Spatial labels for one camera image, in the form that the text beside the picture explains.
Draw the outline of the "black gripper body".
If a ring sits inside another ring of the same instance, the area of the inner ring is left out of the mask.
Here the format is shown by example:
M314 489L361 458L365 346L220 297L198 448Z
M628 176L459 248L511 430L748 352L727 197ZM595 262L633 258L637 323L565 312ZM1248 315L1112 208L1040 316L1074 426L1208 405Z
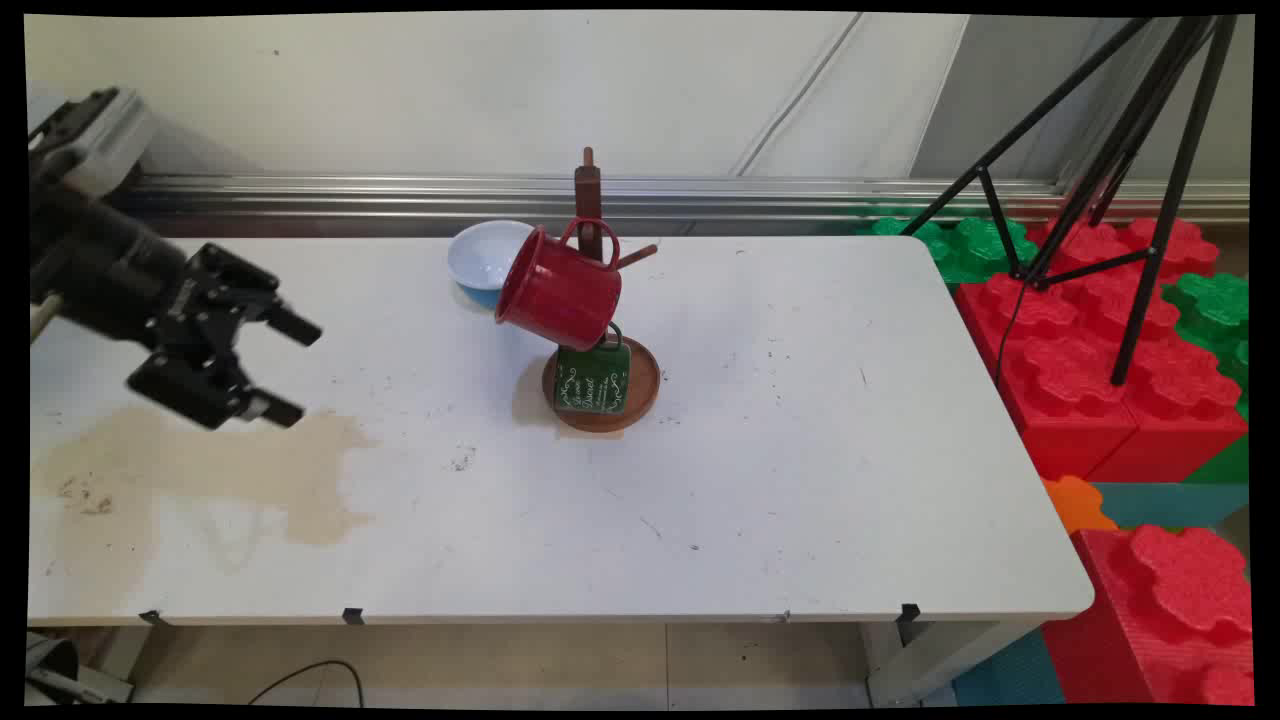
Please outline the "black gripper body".
M204 338L195 311L173 311L193 272L212 273L219 246L186 254L146 224L69 188L36 190L29 200L29 290L33 301L58 296L63 316L116 342L148 351L191 342L211 351L236 347L229 336Z

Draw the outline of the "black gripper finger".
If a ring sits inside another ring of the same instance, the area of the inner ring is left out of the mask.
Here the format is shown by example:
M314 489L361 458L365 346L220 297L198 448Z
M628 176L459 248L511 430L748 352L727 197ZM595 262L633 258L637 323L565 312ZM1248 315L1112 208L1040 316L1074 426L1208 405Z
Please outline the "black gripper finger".
M210 311L261 322L275 332L308 347L323 337L323 328L296 313L279 295L276 275L216 243L206 243L193 255L195 297Z
M292 428L305 416L298 404L256 386L233 354L156 351L128 375L125 386L209 430L229 420Z

